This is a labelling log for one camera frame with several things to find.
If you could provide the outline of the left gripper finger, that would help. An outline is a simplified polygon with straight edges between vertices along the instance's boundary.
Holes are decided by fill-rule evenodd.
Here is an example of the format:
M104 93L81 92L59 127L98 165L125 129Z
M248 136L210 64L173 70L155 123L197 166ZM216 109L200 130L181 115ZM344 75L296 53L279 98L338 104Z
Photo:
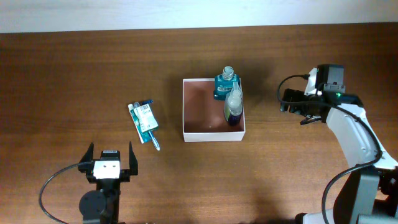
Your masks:
M93 152L94 152L94 143L91 142L88 147L88 150L85 152L85 154L81 158L80 163L91 162L93 160Z
M129 142L129 174L138 175L138 162L131 142Z

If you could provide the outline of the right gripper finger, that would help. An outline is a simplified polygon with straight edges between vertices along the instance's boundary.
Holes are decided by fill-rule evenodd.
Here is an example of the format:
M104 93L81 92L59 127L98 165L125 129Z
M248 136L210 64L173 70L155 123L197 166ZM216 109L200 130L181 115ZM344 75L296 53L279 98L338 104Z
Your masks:
M282 100L288 103L295 103L299 101L305 100L305 95L303 91L300 90L293 90L293 89L286 89L284 91ZM287 105L285 103L280 104L280 110L282 112L289 112L289 113L304 113L305 106L304 105Z
M310 124L310 123L314 123L317 121L320 121L321 117L320 116L312 116L312 117L306 117L303 120L301 120L300 125L306 125L306 124Z

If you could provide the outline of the green white floss packet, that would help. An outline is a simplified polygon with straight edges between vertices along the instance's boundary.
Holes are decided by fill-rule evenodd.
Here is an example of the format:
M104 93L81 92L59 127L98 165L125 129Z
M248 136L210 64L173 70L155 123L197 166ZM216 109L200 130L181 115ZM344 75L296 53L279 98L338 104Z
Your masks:
M139 125L143 133L152 131L159 127L152 109L149 104L140 105L134 104L133 112L139 120Z

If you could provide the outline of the blue white toothbrush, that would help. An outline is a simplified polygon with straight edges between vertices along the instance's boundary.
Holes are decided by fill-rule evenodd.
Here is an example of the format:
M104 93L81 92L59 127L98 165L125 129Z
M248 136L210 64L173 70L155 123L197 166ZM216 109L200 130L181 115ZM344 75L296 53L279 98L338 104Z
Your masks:
M147 133L150 136L151 141L152 141L154 147L156 148L156 150L160 151L160 145L159 145L158 141L156 140L155 136L153 135L153 131L154 130L148 131L148 132L145 132L145 133Z

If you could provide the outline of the clear spray bottle blue liquid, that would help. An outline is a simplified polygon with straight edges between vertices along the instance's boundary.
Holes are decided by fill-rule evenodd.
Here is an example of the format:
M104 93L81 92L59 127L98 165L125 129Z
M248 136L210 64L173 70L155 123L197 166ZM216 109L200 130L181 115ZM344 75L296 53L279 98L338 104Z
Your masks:
M224 117L230 126L239 124L243 113L243 93L238 82L233 82L231 91L226 95Z

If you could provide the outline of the blue disposable razor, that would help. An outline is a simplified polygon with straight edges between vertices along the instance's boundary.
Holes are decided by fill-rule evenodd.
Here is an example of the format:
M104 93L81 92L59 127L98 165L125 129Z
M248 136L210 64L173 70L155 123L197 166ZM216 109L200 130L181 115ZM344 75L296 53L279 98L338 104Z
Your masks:
M146 104L151 104L153 102L154 102L153 100L143 100L140 102L140 105L142 106L142 105L146 105Z

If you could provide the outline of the teal mouthwash bottle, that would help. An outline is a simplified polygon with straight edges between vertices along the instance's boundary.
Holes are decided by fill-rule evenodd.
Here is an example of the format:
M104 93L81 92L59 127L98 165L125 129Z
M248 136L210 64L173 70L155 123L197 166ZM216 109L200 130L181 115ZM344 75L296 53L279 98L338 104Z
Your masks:
M225 100L226 95L232 90L234 82L238 82L240 85L239 75L235 74L233 67L226 66L222 73L215 77L214 99Z

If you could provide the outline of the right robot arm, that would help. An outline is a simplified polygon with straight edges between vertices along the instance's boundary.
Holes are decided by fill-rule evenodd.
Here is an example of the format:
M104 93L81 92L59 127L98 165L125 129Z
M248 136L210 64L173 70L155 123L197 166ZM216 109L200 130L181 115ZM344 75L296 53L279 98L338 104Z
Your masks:
M321 64L308 74L304 91L277 90L281 111L322 122L333 132L349 165L326 185L321 211L299 213L296 223L397 223L397 161L366 117L363 102L347 94L344 68Z

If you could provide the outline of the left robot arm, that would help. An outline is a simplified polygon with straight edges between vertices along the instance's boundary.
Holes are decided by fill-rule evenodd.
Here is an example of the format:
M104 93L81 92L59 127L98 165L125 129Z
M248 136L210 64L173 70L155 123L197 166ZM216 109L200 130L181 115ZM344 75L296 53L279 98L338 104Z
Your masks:
M129 144L129 167L121 168L121 153L116 150L102 151L100 158L93 158L94 144L82 156L78 170L87 181L96 185L95 190L85 193L79 202L83 223L111 224L119 222L121 184L130 182L138 174L138 162Z

